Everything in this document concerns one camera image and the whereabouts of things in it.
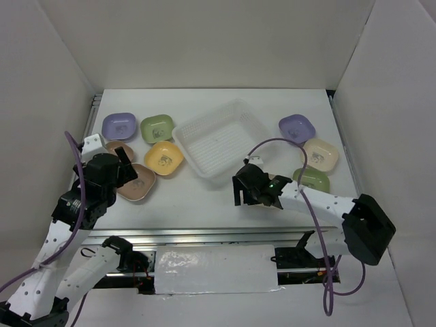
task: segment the purple bowl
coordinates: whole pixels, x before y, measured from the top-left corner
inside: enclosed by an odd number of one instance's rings
[[[103,120],[102,134],[107,140],[127,140],[136,131],[136,118],[130,112],[110,114]]]
[[[296,143],[304,143],[315,136],[315,128],[302,114],[293,114],[279,121],[281,135]]]

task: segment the table surface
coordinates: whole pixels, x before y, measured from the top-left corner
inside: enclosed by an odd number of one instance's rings
[[[131,112],[137,125],[149,116],[169,114],[175,124],[220,106],[233,99],[246,101],[269,128],[279,137],[278,122],[291,114],[303,114],[316,128],[316,137],[339,150],[339,160],[329,173],[330,192],[338,196],[356,196],[356,189],[325,90],[290,89],[134,89],[105,90],[92,133],[101,133],[106,116],[115,112]],[[127,142],[135,152],[134,162],[144,164],[151,148],[137,131]],[[269,149],[260,149],[264,171],[292,177],[300,168],[299,149],[276,142]],[[294,211],[260,207],[235,207],[229,172],[225,183],[210,183],[200,178],[186,161],[167,177],[157,182],[145,199],[129,202],[118,197],[103,219],[95,226],[102,229],[147,228],[267,228],[312,226],[310,216]]]

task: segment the white table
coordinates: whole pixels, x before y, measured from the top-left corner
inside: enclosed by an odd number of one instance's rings
[[[156,114],[169,114],[177,124],[235,98],[243,99],[252,106],[274,136],[280,136],[278,122],[281,118],[291,114],[305,115],[315,126],[316,136],[339,150],[339,161],[329,176],[331,193],[356,196],[325,90],[105,90],[92,132],[101,133],[103,119],[115,112],[133,113],[138,126],[142,119]],[[151,146],[142,139],[139,130],[128,145],[135,151],[134,161],[144,164],[144,155]],[[302,165],[299,150],[284,142],[277,142],[275,147],[274,158],[263,158],[266,162],[264,171],[292,177],[295,169]],[[129,202],[118,197],[115,205],[97,222],[95,229],[274,228],[313,225],[309,216],[292,211],[235,207],[230,180],[232,172],[228,183],[217,187],[198,177],[186,161],[177,169],[169,177],[158,176],[154,188],[142,201]]]
[[[106,90],[93,132],[100,132],[105,116],[132,112],[138,122],[155,114],[169,114],[176,123],[234,98],[250,104],[273,135],[277,123],[290,114],[305,115],[317,137],[335,145],[339,162],[330,174],[331,193],[356,196],[337,126],[324,90]],[[138,134],[129,145],[142,164],[150,148]],[[298,149],[278,144],[280,154],[267,161],[267,172],[291,176],[301,167]],[[159,177],[145,201],[119,198],[96,229],[274,228],[312,226],[311,218],[292,211],[234,207],[231,182],[214,188],[198,178],[185,163],[173,178]],[[354,288],[361,267],[352,256],[340,265],[341,284]],[[197,296],[143,296],[135,290],[92,290],[79,324],[98,326],[401,326],[410,327],[394,267],[386,252],[380,264],[368,267],[367,282],[354,296],[335,298],[333,317],[322,311],[321,285],[287,285],[278,292],[203,294]]]

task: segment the beige bowl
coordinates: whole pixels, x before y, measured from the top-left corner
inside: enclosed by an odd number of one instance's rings
[[[339,158],[338,149],[334,145],[320,140],[311,138],[308,140],[304,149],[307,152],[307,164],[321,172],[329,172],[335,166]],[[305,162],[305,156],[300,154],[301,162]]]
[[[133,163],[132,166],[138,174],[138,178],[120,187],[118,194],[129,201],[138,201],[145,198],[151,187],[153,187],[156,181],[156,174],[151,169],[138,163]]]
[[[124,149],[125,154],[129,158],[129,160],[133,161],[134,157],[135,157],[135,153],[131,149],[131,147],[128,146],[127,144],[125,144],[124,142],[121,142],[121,141],[108,142],[108,143],[106,143],[106,150],[108,150],[109,153],[116,155],[115,149],[119,148],[120,146]]]

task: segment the white panel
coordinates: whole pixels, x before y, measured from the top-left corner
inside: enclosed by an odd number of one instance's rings
[[[374,0],[40,0],[96,89],[336,88]]]
[[[436,1],[435,0],[420,0],[425,10],[429,13],[431,18],[436,22]]]
[[[279,289],[272,245],[160,247],[156,294],[259,293]]]
[[[359,262],[345,256],[339,268],[341,283],[335,285],[335,290],[344,292],[355,288],[362,273]],[[284,290],[268,293],[195,296],[145,296],[137,295],[135,290],[92,290],[78,325],[411,327],[388,255],[379,266],[368,267],[367,281],[357,294],[335,298],[332,317],[326,317],[322,310],[322,293],[319,284],[287,285]]]
[[[436,25],[415,0],[378,1],[335,96],[363,191],[402,234],[433,234]]]
[[[36,247],[71,179],[91,94],[33,1],[0,1],[0,247]]]

